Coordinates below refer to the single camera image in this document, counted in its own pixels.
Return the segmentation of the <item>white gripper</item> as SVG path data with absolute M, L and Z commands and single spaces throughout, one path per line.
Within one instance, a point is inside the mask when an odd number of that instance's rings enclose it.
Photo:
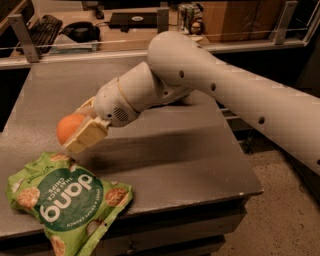
M 75 113 L 90 116 L 85 118 L 76 132 L 63 144 L 66 150 L 76 154 L 103 140 L 108 134 L 109 125 L 124 127 L 140 115 L 129 104 L 118 78 L 102 86 L 96 96 L 85 101 Z

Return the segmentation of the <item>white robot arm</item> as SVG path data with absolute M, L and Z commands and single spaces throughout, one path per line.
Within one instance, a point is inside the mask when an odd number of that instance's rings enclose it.
M 76 112 L 84 116 L 63 146 L 80 153 L 140 113 L 197 90 L 320 174 L 320 99 L 219 60 L 190 37 L 156 35 L 147 60 L 102 86 Z

